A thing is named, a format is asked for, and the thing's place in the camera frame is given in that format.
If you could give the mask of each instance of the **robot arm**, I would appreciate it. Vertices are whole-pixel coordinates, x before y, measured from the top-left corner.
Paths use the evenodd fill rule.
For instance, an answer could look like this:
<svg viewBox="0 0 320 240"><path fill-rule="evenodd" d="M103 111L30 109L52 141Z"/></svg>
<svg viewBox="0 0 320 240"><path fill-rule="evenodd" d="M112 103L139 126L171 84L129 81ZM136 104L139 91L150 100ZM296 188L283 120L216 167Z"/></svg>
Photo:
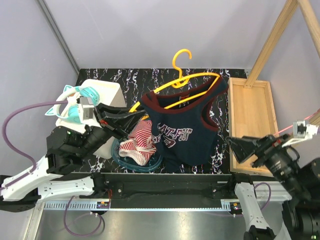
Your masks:
<svg viewBox="0 0 320 240"><path fill-rule="evenodd" d="M108 186L99 173L71 181L55 179L82 167L82 159L92 155L111 137L127 137L145 111L129 113L129 108L102 103L93 111L90 102L84 103L80 104L82 118L88 124L94 123L86 125L85 133L57 126L46 139L46 155L35 167L29 167L15 176L0 175L0 210L21 212L33 208L38 202L56 198L74 195L101 198L107 193Z"/></svg>
<svg viewBox="0 0 320 240"><path fill-rule="evenodd" d="M292 196L290 201L285 201L282 205L284 224L275 237L259 209L253 185L250 181L237 182L235 193L240 200L246 223L245 240L256 238L306 240L320 237L320 158L300 168L298 165L300 156L291 147L291 144L312 139L318 132L318 126L306 124L305 121L298 121L293 126L295 126L293 135L284 134L280 137L267 135L263 138L227 137L227 143L238 163L243 163L252 155L256 155L257 160L252 163L252 167L266 166ZM296 159L292 159L287 153L288 148L296 153Z"/></svg>

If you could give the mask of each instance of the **white wall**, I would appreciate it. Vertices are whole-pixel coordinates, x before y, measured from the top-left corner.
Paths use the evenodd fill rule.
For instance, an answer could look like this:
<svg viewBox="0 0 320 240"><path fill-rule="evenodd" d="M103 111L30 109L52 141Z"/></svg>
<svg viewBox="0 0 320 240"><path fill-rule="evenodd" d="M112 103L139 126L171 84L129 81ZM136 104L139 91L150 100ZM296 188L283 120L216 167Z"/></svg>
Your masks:
<svg viewBox="0 0 320 240"><path fill-rule="evenodd" d="M80 68L252 68L285 0L46 0Z"/></svg>
<svg viewBox="0 0 320 240"><path fill-rule="evenodd" d="M320 20L320 3L311 0ZM271 82L279 130L320 109L320 59L298 8L259 79ZM320 157L320 136L297 146L301 164Z"/></svg>
<svg viewBox="0 0 320 240"><path fill-rule="evenodd" d="M0 123L26 105L54 101L76 74L61 50L35 0L0 1ZM38 160L46 153L46 136L55 118L47 108L21 113L8 126L8 137L22 151ZM0 175L15 175L31 166L0 137ZM19 240L30 211L0 211L0 238Z"/></svg>

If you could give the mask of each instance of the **red striped cloth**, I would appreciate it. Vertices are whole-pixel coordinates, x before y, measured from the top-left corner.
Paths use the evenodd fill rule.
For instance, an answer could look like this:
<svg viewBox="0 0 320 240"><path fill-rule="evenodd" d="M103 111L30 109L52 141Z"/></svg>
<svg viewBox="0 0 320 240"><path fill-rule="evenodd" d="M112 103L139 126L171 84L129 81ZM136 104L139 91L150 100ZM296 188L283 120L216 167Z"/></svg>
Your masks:
<svg viewBox="0 0 320 240"><path fill-rule="evenodd" d="M151 120L141 120L128 135L128 140L120 143L119 156L130 157L140 166L148 163L157 151L152 142Z"/></svg>

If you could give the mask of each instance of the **yellow hanger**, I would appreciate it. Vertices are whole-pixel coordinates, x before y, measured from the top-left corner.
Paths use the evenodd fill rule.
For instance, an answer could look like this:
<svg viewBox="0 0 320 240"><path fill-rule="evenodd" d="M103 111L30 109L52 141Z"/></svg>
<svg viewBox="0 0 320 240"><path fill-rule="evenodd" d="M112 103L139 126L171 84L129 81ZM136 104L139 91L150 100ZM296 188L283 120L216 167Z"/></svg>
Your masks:
<svg viewBox="0 0 320 240"><path fill-rule="evenodd" d="M192 54L191 54L191 52L190 52L188 49L186 49L186 48L179 50L179 51L174 55L174 57L173 57L173 59L172 59L172 66L173 66L173 68L174 68L175 70L178 70L178 71L179 71L179 79L182 78L182 69L181 69L180 67L176 66L176 59L177 59L177 57L178 57L180 54L182 54L182 53L188 53L188 54L189 54L189 59L192 59ZM181 88L181 87L183 87L184 85L186 85L186 84L189 82L189 80L190 80L190 77L187 78L186 80L184 80L184 82L177 82L177 83L172 84L172 87L174 87L175 89Z"/></svg>
<svg viewBox="0 0 320 240"><path fill-rule="evenodd" d="M165 88L167 88L167 87L170 87L172 84L178 83L178 82L180 82L180 81L184 81L184 80L186 80L186 79L191 79L191 78L196 78L196 77L201 77L201 76L216 76L215 80L213 81L213 83L211 84L211 86L209 87L209 89L212 88L212 86L218 81L218 79L219 79L219 77L220 77L220 75L217 74L217 73L215 73L215 72L200 72L200 73L194 73L194 74L191 74L191 75L188 75L188 76L184 76L184 77L179 78L179 79L176 79L176 80L172 80L172 81L170 81L170 82L168 82L168 83L166 83L166 84L164 84L164 85L156 88L156 89L153 90L153 91L154 91L154 93L158 93L158 92L160 92L161 90L163 90L163 89L165 89ZM191 100L191 99L198 98L198 97L200 97L200 96L202 96L202 95L204 95L204 94L206 94L206 93L207 93L207 91L203 91L203 92L198 93L198 94L196 94L196 95L187 97L187 98L185 98L185 99L183 99L183 100L180 100L180 101L177 101L177 102L175 102L175 103L173 103L173 104L171 104L171 105L169 105L169 106L166 106L166 107L164 107L164 108L165 108L165 109L170 109L170 108L172 108L172 107L174 107L174 106L176 106L176 105L182 104L182 103L187 102L187 101L189 101L189 100ZM140 105L140 102L136 102L136 103L132 106L132 108L130 109L129 113L134 112L134 111L137 109L137 107L139 107L139 105Z"/></svg>

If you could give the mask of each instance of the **dark blue jersey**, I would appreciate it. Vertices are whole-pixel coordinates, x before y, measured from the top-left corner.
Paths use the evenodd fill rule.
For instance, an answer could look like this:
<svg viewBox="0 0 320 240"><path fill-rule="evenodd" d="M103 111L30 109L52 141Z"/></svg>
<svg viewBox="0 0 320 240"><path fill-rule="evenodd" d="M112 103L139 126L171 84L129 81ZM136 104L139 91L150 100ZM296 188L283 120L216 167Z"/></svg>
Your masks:
<svg viewBox="0 0 320 240"><path fill-rule="evenodd" d="M181 164L195 166L205 164L210 159L219 129L209 116L210 109L215 98L229 88L220 77L209 89L215 78L174 95L158 95L151 91L140 100L152 121L153 142L166 160L169 172L176 171ZM164 108L204 91L207 91L206 94L200 97L170 109Z"/></svg>

